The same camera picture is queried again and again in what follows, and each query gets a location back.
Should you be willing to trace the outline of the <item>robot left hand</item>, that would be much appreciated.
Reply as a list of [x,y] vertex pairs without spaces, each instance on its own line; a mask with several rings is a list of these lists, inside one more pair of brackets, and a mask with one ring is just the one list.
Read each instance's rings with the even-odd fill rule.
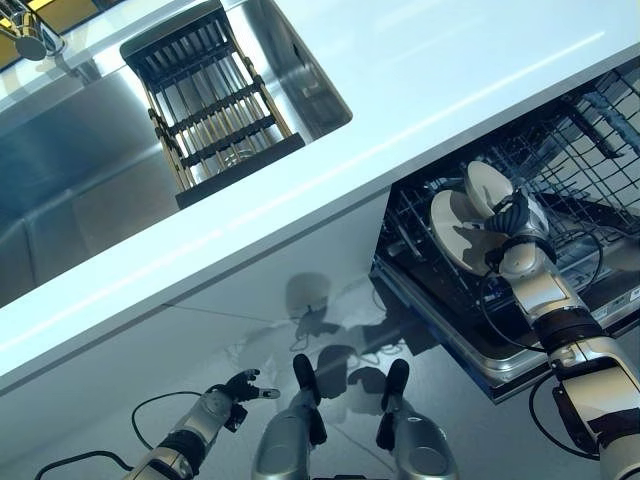
[[231,377],[223,384],[209,387],[204,397],[207,402],[225,406],[244,403],[253,400],[276,400],[281,392],[276,388],[259,387],[255,385],[260,370],[250,368]]

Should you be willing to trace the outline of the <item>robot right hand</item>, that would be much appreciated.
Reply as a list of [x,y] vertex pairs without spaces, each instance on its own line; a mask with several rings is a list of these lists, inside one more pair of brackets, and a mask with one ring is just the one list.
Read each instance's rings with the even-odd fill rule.
[[514,190],[492,208],[493,215],[484,221],[484,231],[491,234],[487,244],[500,247],[518,236],[547,239],[550,228],[540,204],[521,189]]

